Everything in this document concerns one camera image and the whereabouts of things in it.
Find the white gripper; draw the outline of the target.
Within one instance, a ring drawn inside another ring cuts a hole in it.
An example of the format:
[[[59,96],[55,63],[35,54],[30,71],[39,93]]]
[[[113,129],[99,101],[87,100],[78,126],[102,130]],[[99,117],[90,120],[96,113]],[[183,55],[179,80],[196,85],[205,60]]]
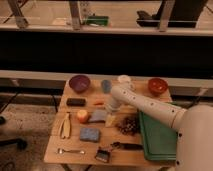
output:
[[[105,109],[108,113],[107,117],[106,117],[106,121],[105,121],[105,126],[106,127],[112,127],[113,123],[116,119],[116,116],[113,115],[112,113],[115,113],[118,111],[118,109],[120,108],[121,103],[117,100],[115,100],[114,98],[109,98],[106,103],[105,103]]]

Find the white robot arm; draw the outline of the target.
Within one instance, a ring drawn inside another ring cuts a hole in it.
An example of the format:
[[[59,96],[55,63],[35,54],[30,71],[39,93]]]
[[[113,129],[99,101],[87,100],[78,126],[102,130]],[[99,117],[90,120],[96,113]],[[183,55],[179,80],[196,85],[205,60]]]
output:
[[[136,107],[178,133],[175,171],[213,171],[212,106],[185,109],[137,94],[126,83],[111,88],[105,106],[114,113],[122,104]]]

